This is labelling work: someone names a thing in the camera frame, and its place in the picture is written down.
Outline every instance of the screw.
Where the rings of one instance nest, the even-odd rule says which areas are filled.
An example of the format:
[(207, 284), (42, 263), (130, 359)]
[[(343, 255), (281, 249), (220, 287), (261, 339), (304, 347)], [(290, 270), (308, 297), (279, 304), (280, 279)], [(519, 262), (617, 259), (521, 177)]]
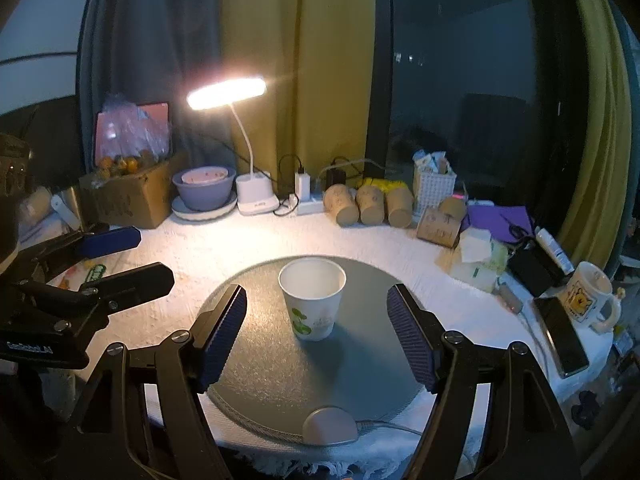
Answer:
[(522, 341), (514, 341), (511, 343), (511, 349), (519, 355), (524, 355), (529, 351), (529, 347)]
[(69, 323), (66, 319), (57, 321), (53, 326), (53, 330), (55, 330), (56, 332), (62, 332), (63, 330), (67, 330), (68, 328), (71, 328), (71, 323)]
[(190, 335), (188, 330), (176, 330), (171, 334), (171, 341), (174, 343), (184, 343)]
[(118, 355), (124, 349), (124, 345), (122, 343), (111, 343), (107, 346), (107, 354), (109, 355)]
[(465, 337), (457, 330), (447, 330), (444, 333), (444, 339), (446, 339), (447, 342), (451, 343), (452, 345), (457, 345), (459, 343), (462, 343), (464, 338)]

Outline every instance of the white cup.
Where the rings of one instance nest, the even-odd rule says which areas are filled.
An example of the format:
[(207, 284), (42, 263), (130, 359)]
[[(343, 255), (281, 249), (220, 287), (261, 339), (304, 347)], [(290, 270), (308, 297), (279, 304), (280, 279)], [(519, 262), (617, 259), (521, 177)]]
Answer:
[[(613, 330), (622, 312), (620, 300), (612, 289), (604, 272), (589, 262), (580, 262), (566, 289), (558, 297), (572, 318), (602, 334)], [(608, 301), (611, 302), (611, 314), (608, 319), (600, 321), (598, 315)]]
[(346, 282), (344, 269), (325, 258), (298, 258), (282, 267), (278, 283), (298, 338), (320, 341), (331, 333)]

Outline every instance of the white woven basket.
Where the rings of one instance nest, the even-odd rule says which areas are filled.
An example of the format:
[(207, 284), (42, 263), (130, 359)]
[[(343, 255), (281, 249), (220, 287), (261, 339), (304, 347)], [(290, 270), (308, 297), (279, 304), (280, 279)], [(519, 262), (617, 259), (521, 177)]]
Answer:
[(414, 169), (414, 215), (421, 215), (428, 207), (438, 207), (453, 194), (456, 174), (420, 172)]

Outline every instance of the glowing light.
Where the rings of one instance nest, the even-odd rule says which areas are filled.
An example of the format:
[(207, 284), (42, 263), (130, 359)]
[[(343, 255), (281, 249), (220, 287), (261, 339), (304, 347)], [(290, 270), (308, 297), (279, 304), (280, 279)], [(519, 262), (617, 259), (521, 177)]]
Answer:
[(260, 96), (266, 88), (267, 85), (261, 77), (229, 79), (190, 92), (187, 102), (194, 110), (206, 110)]

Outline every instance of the phone screen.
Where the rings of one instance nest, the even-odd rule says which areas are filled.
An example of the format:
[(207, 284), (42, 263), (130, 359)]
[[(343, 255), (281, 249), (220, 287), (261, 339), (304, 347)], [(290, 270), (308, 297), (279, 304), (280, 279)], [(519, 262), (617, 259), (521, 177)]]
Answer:
[(546, 336), (555, 353), (560, 376), (568, 377), (588, 367), (587, 354), (558, 298), (536, 298), (534, 305), (540, 313)]

